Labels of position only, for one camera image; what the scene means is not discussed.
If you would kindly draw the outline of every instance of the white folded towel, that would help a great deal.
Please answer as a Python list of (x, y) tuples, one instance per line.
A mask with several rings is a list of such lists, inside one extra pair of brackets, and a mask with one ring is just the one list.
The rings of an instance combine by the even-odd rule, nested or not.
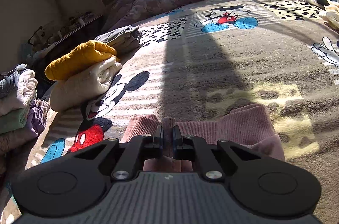
[(18, 90), (0, 99), (0, 116), (29, 105), (35, 95), (35, 88), (38, 84), (34, 76), (35, 72), (33, 70), (27, 70), (19, 76)]
[(66, 81), (57, 81), (50, 94), (50, 107), (57, 112), (64, 111), (105, 93), (121, 68), (121, 63), (111, 57)]

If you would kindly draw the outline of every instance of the blue shoe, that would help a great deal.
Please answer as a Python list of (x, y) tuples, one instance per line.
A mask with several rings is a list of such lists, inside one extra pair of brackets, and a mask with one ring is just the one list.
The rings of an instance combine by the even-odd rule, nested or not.
[(234, 26), (239, 29), (252, 29), (258, 26), (258, 21), (254, 17), (242, 17), (235, 22)]
[(204, 33), (218, 32), (229, 28), (227, 24), (210, 23), (201, 28)]
[(50, 160), (61, 157), (63, 150), (65, 149), (65, 139), (60, 138), (48, 147), (45, 156), (42, 158), (40, 164), (48, 162)]

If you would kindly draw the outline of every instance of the dalmatian spot pattern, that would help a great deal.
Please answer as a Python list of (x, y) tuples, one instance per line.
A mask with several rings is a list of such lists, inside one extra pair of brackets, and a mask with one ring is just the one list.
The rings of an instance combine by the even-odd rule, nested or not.
[(286, 159), (319, 149), (307, 110), (295, 106), (304, 99), (296, 84), (256, 83), (252, 89), (214, 90), (206, 93), (206, 120), (219, 119), (231, 109), (261, 103), (267, 107), (275, 131), (282, 141)]
[(273, 4), (264, 4), (263, 6), (281, 20), (320, 19), (318, 14), (321, 9), (303, 1), (286, 0), (274, 2)]
[(171, 20), (169, 23), (140, 28), (140, 31), (142, 31), (142, 37), (140, 39), (141, 47), (148, 46), (152, 42), (160, 43), (181, 37), (186, 22), (187, 18), (183, 17)]

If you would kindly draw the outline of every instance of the metal screw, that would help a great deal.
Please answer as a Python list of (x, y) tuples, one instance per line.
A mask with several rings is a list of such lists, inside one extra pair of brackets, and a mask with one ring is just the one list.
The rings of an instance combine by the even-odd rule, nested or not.
[(206, 172), (206, 177), (209, 179), (219, 179), (222, 177), (222, 173), (220, 171), (217, 170), (210, 170), (208, 172)]
[(124, 180), (128, 177), (129, 173), (126, 172), (125, 170), (118, 170), (115, 173), (113, 173), (113, 177), (115, 179), (119, 179), (119, 180)]

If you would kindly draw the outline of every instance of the green folded cloth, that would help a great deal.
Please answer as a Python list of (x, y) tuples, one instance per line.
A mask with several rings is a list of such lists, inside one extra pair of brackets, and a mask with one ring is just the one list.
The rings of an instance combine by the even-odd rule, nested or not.
[(0, 117), (0, 134), (23, 128), (27, 122), (27, 117), (32, 104), (35, 102), (37, 94), (31, 99), (29, 105), (26, 108), (20, 108), (13, 110), (10, 113)]

